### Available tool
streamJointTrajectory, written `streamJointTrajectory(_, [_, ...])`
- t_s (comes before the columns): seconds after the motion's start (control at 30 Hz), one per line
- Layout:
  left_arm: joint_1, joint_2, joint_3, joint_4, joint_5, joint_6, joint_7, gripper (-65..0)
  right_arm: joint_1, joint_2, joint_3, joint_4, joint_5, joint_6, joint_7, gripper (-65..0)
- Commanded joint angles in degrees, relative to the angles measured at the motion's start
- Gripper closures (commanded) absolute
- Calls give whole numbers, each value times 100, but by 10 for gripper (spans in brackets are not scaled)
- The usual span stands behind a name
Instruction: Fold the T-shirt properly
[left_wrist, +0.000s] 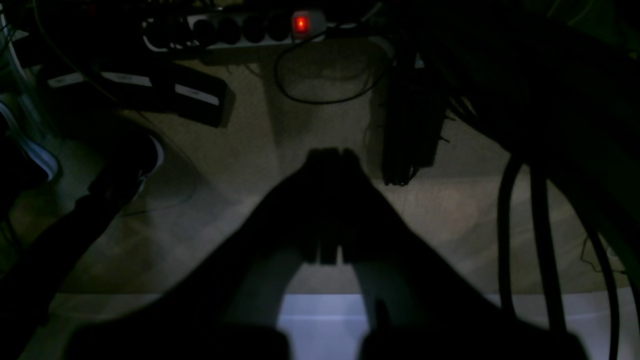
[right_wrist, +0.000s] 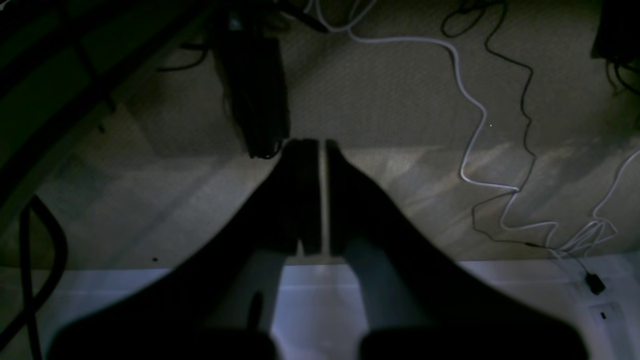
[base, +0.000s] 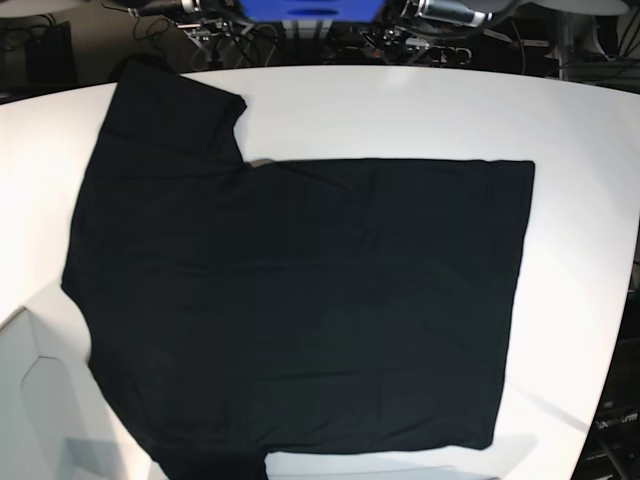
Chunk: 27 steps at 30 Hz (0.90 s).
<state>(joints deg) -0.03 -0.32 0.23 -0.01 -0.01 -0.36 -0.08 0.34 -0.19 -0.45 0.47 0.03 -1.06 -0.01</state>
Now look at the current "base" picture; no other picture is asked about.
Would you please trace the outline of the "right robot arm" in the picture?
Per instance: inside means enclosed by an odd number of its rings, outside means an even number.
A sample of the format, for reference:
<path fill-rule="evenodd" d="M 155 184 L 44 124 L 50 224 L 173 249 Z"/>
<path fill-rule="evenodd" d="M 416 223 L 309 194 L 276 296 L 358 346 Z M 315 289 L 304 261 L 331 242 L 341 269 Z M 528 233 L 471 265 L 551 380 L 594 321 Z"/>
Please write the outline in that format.
<path fill-rule="evenodd" d="M 148 0 L 108 1 L 108 6 L 124 10 L 134 17 L 167 16 L 169 18 L 195 14 L 230 14 L 223 1 L 206 0 Z"/>

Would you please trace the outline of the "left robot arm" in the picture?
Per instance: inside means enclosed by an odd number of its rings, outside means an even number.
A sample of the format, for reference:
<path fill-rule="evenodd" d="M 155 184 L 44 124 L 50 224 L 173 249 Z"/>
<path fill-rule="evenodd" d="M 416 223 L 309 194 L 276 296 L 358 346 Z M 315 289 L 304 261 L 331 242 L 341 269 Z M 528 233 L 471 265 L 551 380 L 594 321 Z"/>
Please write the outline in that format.
<path fill-rule="evenodd" d="M 408 0 L 400 10 L 404 20 L 436 21 L 464 27 L 479 27 L 493 18 L 492 13 L 473 10 L 461 1 L 453 0 Z"/>

